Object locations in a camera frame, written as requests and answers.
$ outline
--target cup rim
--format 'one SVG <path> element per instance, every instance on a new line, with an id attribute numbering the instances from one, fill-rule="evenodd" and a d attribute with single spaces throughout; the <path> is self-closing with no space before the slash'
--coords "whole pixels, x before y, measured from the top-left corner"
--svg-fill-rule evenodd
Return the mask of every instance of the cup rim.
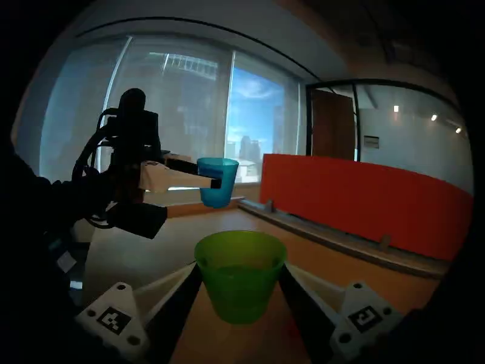
<path id="1" fill-rule="evenodd" d="M 215 232 L 213 234 L 207 235 L 206 237 L 203 237 L 202 239 L 200 239 L 199 242 L 197 242 L 197 244 L 195 245 L 195 248 L 194 248 L 194 258 L 195 258 L 195 261 L 196 261 L 197 265 L 201 269 L 202 269 L 202 266 L 199 264 L 199 260 L 197 259 L 197 256 L 196 256 L 197 255 L 197 250 L 200 247 L 201 242 L 203 240 L 205 240 L 206 238 L 209 238 L 209 237 L 211 237 L 213 235 L 219 235 L 219 234 L 224 234 L 224 233 L 228 233 L 228 232 L 245 232 L 245 233 L 246 232 L 249 232 L 249 233 L 253 233 L 253 234 L 266 235 L 266 236 L 271 237 L 272 239 L 276 239 L 281 244 L 281 246 L 283 247 L 283 258 L 281 259 L 281 261 L 276 266 L 271 267 L 271 268 L 268 268 L 268 269 L 265 269 L 265 271 L 270 271 L 270 272 L 277 271 L 277 270 L 281 269 L 283 267 L 283 265 L 285 264 L 286 259 L 288 257 L 288 255 L 287 255 L 288 251 L 286 249 L 286 245 L 283 244 L 283 242 L 280 239 L 278 239 L 278 238 L 276 238 L 276 237 L 274 237 L 274 236 L 272 236 L 270 234 L 267 234 L 265 232 L 261 232 L 261 231 L 253 231 L 253 230 L 226 230 L 226 231 L 219 231 L 219 232 Z M 209 271 L 215 271 L 216 270 L 215 268 L 211 268 L 211 267 L 207 267 L 207 266 L 206 267 L 203 267 L 203 269 L 209 270 Z"/>
<path id="2" fill-rule="evenodd" d="M 230 158 L 217 158 L 217 157 L 199 158 L 197 159 L 197 163 L 205 163 L 205 164 L 208 164 L 209 166 L 239 166 L 239 162 L 236 160 L 233 160 Z"/>

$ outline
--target blue cup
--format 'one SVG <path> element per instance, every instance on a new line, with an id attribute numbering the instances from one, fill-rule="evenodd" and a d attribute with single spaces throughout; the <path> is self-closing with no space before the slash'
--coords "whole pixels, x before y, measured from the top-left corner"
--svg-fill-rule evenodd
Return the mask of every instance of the blue cup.
<path id="1" fill-rule="evenodd" d="M 202 203 L 208 207 L 226 207 L 231 201 L 232 189 L 236 180 L 239 162 L 228 158 L 199 158 L 199 174 L 211 178 L 220 178 L 221 188 L 201 188 Z"/>

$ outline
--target skyscraper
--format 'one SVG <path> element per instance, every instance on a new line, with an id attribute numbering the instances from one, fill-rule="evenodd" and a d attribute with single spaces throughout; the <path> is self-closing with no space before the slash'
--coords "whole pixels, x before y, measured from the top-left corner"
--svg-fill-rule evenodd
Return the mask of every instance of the skyscraper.
<path id="1" fill-rule="evenodd" d="M 249 146 L 248 160 L 254 163 L 259 163 L 261 161 L 261 147 L 259 146 L 259 141 L 252 140 Z"/>
<path id="2" fill-rule="evenodd" d="M 251 145 L 251 139 L 249 136 L 244 135 L 241 139 L 241 148 L 239 150 L 239 158 L 242 160 L 249 160 L 249 150 Z"/>
<path id="3" fill-rule="evenodd" d="M 228 141 L 226 143 L 226 158 L 236 158 L 236 142 Z"/>

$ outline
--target plastic cup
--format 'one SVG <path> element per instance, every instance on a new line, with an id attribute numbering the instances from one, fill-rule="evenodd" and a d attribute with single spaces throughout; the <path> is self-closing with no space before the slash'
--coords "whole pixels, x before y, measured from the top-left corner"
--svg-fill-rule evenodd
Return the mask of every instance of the plastic cup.
<path id="1" fill-rule="evenodd" d="M 221 188 L 201 188 L 202 203 L 208 207 L 226 207 L 231 201 L 239 162 L 228 158 L 199 158 L 199 174 L 222 180 Z"/>
<path id="2" fill-rule="evenodd" d="M 266 311 L 286 247 L 275 237 L 254 231 L 224 231 L 195 247 L 217 315 L 233 324 L 253 323 Z"/>

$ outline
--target window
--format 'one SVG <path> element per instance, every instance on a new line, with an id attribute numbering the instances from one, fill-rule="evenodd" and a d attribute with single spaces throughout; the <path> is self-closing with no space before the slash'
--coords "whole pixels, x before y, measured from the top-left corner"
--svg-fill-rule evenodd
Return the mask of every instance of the window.
<path id="1" fill-rule="evenodd" d="M 135 38 L 116 74 L 109 107 L 128 89 L 147 96 L 158 114 L 162 149 L 193 161 L 224 153 L 225 109 L 231 53 L 179 38 Z M 109 165 L 110 150 L 101 158 Z"/>
<path id="2" fill-rule="evenodd" d="M 291 74 L 200 39 L 130 36 L 105 39 L 69 56 L 44 121 L 43 175 L 69 179 L 99 114 L 118 107 L 121 95 L 134 87 L 146 94 L 145 109 L 158 114 L 162 149 L 193 161 L 236 159 L 236 183 L 261 180 L 265 153 L 297 153 L 304 128 L 299 126 L 300 86 Z M 82 129 L 76 134 L 82 136 L 76 139 L 79 145 L 47 147 L 59 130 L 74 128 Z M 100 148 L 101 170 L 108 168 L 111 152 Z"/>
<path id="3" fill-rule="evenodd" d="M 298 87 L 274 67 L 235 53 L 224 156 L 239 161 L 237 183 L 261 180 L 265 153 L 296 153 Z"/>

